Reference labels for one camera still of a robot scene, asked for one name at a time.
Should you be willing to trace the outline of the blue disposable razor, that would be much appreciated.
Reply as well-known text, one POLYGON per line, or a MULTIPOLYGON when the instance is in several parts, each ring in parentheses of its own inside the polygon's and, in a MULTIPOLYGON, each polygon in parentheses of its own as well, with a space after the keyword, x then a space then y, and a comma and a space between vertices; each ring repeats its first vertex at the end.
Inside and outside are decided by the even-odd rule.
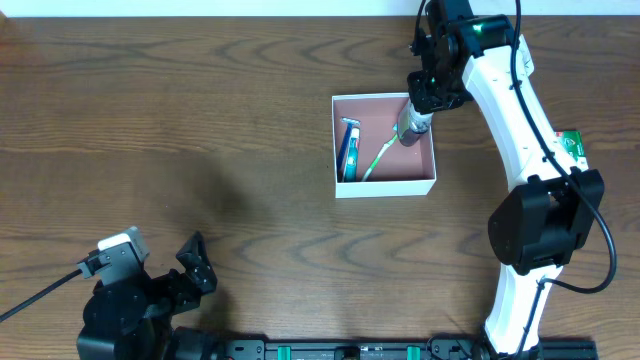
POLYGON ((340 146, 338 156, 336 158, 336 165, 338 170, 340 170, 344 165, 344 160, 346 157, 346 153, 349 145, 349 139, 351 137, 352 130, 354 127, 359 126, 361 124, 359 120, 348 118, 348 117, 342 117, 341 121, 346 124, 346 130, 343 136, 343 140, 340 146))

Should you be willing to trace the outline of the green soap bar pack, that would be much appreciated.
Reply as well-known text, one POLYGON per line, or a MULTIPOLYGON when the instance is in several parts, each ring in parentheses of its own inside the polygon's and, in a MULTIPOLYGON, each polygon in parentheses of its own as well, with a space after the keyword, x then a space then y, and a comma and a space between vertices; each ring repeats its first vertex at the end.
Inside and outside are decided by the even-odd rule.
POLYGON ((585 154, 581 133, 578 130, 558 131, 556 137, 564 149, 575 159, 577 167, 588 170, 589 165, 585 154))

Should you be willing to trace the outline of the clear pump bottle blue liquid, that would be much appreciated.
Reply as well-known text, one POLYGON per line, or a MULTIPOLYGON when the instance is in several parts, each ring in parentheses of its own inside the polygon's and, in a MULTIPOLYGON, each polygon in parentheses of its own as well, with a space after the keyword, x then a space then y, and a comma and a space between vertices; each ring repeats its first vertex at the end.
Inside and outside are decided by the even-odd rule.
POLYGON ((408 100, 397 118, 398 139, 405 147, 413 146, 424 134, 431 129, 432 113, 422 114, 415 109, 408 100))

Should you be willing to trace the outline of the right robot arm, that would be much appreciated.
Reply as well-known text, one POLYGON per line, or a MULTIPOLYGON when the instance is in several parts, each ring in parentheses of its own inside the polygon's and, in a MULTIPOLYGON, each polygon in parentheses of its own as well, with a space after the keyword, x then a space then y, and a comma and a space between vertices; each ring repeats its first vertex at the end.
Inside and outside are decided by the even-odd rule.
POLYGON ((433 116, 467 102, 480 109, 503 162, 507 197, 488 221, 500 274, 481 337, 452 345, 468 359, 594 359, 589 340, 543 340, 538 327, 560 273, 593 226, 603 226, 604 182, 559 142, 530 82, 534 65, 519 18, 477 16, 466 1, 420 4, 410 46, 421 60, 407 78, 397 120, 405 146, 433 116))

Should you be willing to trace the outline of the white teal toothpaste tube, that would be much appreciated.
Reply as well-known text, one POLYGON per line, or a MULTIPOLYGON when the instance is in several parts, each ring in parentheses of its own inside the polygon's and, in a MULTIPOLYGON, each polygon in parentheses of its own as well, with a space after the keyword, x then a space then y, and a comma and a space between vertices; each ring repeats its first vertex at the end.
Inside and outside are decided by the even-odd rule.
POLYGON ((360 128, 353 127, 347 143, 344 159, 343 182, 355 182, 358 166, 360 128))

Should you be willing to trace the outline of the white bamboo print lotion tube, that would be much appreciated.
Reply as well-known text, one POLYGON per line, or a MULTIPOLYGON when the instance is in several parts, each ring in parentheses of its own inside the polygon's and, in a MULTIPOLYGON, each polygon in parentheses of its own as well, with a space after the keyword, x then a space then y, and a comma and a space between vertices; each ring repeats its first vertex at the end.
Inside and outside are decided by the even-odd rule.
POLYGON ((527 76, 530 76, 535 69, 533 58, 523 34, 519 35, 518 51, 522 56, 522 62, 527 76))

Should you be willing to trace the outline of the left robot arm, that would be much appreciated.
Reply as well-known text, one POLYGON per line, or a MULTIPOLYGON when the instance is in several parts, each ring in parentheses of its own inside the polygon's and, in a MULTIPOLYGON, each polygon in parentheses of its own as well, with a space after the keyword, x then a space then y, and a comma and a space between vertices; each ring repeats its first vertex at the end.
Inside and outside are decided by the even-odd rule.
POLYGON ((77 338, 82 359, 223 359, 225 345, 215 336, 174 328, 172 318, 200 306, 216 291, 217 277, 205 242, 195 232, 176 253, 184 267, 152 278, 144 265, 150 251, 137 227, 98 242, 77 267, 100 280, 83 310, 77 338))

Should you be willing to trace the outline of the green white toothbrush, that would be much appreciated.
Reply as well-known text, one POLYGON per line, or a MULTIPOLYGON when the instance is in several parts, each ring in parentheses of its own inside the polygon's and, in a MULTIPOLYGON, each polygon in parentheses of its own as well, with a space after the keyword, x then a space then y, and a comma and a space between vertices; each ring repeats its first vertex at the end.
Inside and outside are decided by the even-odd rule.
POLYGON ((363 175, 363 177, 361 179, 361 182, 366 182, 369 179, 369 177, 372 175, 372 173, 376 169, 378 163, 380 162, 380 160, 382 159, 382 157, 384 156, 386 151, 397 141, 397 139, 398 139, 398 135, 395 134, 390 140, 388 140, 387 142, 385 142, 381 146, 381 148, 380 148, 379 152, 377 153, 376 157, 371 162, 371 164, 367 168, 365 174, 363 175))

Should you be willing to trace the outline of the white box with pink interior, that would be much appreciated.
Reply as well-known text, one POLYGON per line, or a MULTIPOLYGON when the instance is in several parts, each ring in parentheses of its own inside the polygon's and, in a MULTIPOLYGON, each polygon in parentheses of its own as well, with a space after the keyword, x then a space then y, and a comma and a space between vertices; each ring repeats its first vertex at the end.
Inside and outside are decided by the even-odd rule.
POLYGON ((395 134, 394 126, 409 95, 378 93, 337 95, 332 98, 334 157, 337 158, 346 124, 342 117, 359 120, 360 142, 355 182, 343 182, 344 165, 334 163, 335 196, 337 198, 425 196, 437 180, 432 135, 427 133, 413 146, 397 141, 386 151, 366 182, 363 175, 381 146, 395 134))

